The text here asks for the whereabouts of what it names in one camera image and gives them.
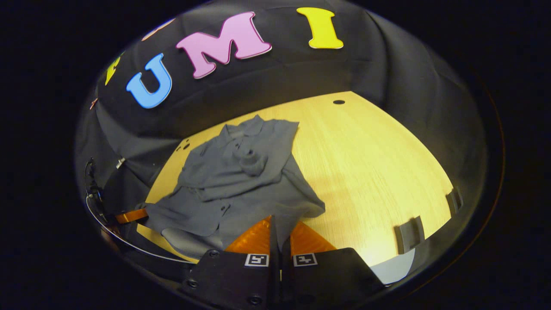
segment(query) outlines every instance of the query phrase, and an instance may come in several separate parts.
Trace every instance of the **letter m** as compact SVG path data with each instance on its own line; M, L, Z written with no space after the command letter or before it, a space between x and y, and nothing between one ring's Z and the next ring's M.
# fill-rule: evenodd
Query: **letter m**
M216 64L207 61L205 55L227 65L230 62L232 42L237 47L237 59L258 56L272 49L272 45L264 42L256 31L252 23L254 16L254 12L245 12L226 19L218 38L205 33L193 33L176 44L177 48L186 51L195 67L194 78L203 78L216 69Z

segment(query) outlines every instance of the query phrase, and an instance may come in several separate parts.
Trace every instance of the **gray shirt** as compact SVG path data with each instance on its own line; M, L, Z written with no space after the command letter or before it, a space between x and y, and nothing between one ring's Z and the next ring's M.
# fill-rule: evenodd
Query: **gray shirt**
M258 115L193 149L174 191L145 204L148 225L219 236L222 248L263 218L274 215L281 247L301 216L316 217L325 204L291 154L297 122Z

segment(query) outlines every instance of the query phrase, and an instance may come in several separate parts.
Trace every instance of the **screw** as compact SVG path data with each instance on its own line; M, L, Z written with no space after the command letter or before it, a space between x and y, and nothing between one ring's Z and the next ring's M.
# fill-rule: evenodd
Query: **screw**
M197 282L193 281L193 280L187 280L187 284L191 287L191 288L196 288L197 287Z
M260 304L260 303L262 303L262 298L257 297L257 296L249 297L249 303L250 304Z

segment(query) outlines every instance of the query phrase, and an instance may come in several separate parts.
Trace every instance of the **black cloth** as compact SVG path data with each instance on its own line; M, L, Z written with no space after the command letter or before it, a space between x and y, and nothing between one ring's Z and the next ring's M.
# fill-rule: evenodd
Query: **black cloth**
M226 248L275 215L281 247L301 216L325 212L291 154L297 128L297 122L264 121L258 115L225 125L220 135L190 152L170 195L144 204L147 225L161 234L167 228L203 237L216 232Z

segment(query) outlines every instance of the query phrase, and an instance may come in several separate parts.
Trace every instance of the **shirt collar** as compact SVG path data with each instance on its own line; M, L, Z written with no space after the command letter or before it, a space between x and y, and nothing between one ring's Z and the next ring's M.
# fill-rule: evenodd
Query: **shirt collar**
M232 141L232 134L242 132L245 136L256 136L262 130L264 125L264 120L257 114L250 120L246 120L240 123L237 126L234 125L224 125L218 136L219 146L224 146Z

